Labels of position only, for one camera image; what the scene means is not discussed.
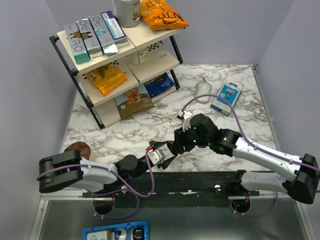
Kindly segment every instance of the black metal shelf frame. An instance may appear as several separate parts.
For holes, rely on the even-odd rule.
[[[68,72],[70,78],[72,79],[72,81],[73,81],[76,89],[78,90],[80,96],[82,97],[82,99],[83,99],[86,107],[90,110],[90,112],[91,112],[94,120],[95,120],[96,123],[98,124],[99,128],[100,128],[100,129],[105,128],[105,125],[99,121],[99,119],[97,118],[97,114],[96,114],[96,113],[94,112],[94,110],[93,110],[93,108],[94,108],[93,103],[90,101],[90,99],[88,99],[88,98],[85,96],[84,92],[82,91],[82,89],[81,89],[81,87],[80,87],[80,85],[79,85],[79,82],[78,82],[77,79],[76,79],[76,76],[77,76],[77,74],[79,73],[79,71],[78,71],[77,69],[74,69],[74,68],[73,68],[73,69],[70,69],[69,65],[67,64],[67,62],[66,62],[66,60],[65,60],[65,58],[64,58],[64,56],[62,55],[62,53],[61,53],[61,51],[60,51],[60,49],[59,49],[59,47],[58,47],[58,45],[57,45],[57,41],[59,40],[59,37],[58,37],[58,36],[51,36],[51,37],[49,37],[49,39],[50,39],[50,42],[52,43],[52,45],[53,45],[56,53],[58,54],[61,62],[63,63],[66,71]],[[172,46],[173,46],[175,55],[176,55],[179,63],[182,64],[184,61],[183,61],[183,59],[182,59],[182,57],[181,57],[181,54],[180,54],[180,51],[179,51],[177,42],[176,42],[176,40],[175,40],[175,37],[174,37],[174,36],[170,36],[170,41],[171,41],[171,44],[172,44]],[[178,89],[180,88],[180,84],[179,84],[179,82],[178,82],[178,79],[177,79],[177,76],[176,76],[176,74],[175,74],[175,71],[174,71],[173,69],[171,69],[171,70],[170,70],[170,73],[171,73],[172,78],[173,78],[173,80],[174,80],[175,88],[178,90]]]

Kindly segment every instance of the shelving rack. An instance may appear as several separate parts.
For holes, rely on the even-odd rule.
[[[60,31],[57,33],[57,36],[51,36],[49,38],[64,67],[69,73],[76,89],[79,91],[83,101],[90,110],[100,129],[109,127],[121,120],[115,97],[123,94],[125,91],[130,90],[156,76],[166,73],[167,71],[171,72],[175,86],[152,98],[152,101],[156,102],[180,88],[173,68],[182,64],[183,59],[174,35],[182,32],[183,29],[150,30],[149,26],[145,22],[141,22],[135,27],[123,28],[123,31],[128,38],[128,46],[119,48],[118,53],[114,55],[95,57],[82,64],[76,64],[65,31]],[[170,38],[177,59],[162,44],[162,40],[166,38]],[[61,43],[72,59],[75,68],[70,69],[57,45],[58,40],[61,40]],[[132,65],[127,61],[127,55],[146,47],[148,47],[148,59],[144,64]],[[120,68],[127,80],[107,96],[104,96],[87,80],[85,73],[108,63]],[[79,82],[83,86],[87,96],[81,89]]]

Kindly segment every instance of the marble surface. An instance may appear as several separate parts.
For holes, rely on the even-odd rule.
[[[252,140],[276,149],[266,112],[250,66],[247,65],[180,65],[174,69],[181,88],[155,103],[155,108],[138,113],[100,130],[79,93],[76,95],[64,147],[83,141],[96,155],[98,163],[114,163],[128,154],[138,158],[145,154],[150,140],[173,140],[174,130],[181,127],[177,113],[195,93],[195,85],[205,77],[217,93],[223,82],[233,82],[242,89],[235,111],[246,135]],[[225,116],[207,104],[193,102],[188,111],[209,116],[218,128],[239,131],[233,114]],[[252,162],[218,155],[209,148],[195,148],[177,157],[165,171],[261,171]]]

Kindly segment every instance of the gray floor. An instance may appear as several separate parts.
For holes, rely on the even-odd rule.
[[[254,199],[251,213],[265,211],[273,199]],[[112,215],[128,213],[115,209]],[[151,240],[307,240],[297,204],[281,198],[263,217],[242,217],[229,208],[143,208],[133,217],[109,220],[94,217],[91,200],[50,201],[41,240],[81,240],[82,229],[148,221]]]

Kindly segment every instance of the gray wall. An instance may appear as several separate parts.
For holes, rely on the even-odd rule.
[[[295,0],[263,54],[258,78],[282,151],[320,159],[320,1]],[[320,239],[320,195],[308,206]]]
[[[59,27],[112,10],[111,0],[45,0]],[[190,26],[176,36],[186,64],[257,64],[294,0],[168,0]]]
[[[60,150],[74,87],[49,36],[59,28],[43,0],[0,7],[0,239],[27,240],[40,194],[41,158]]]

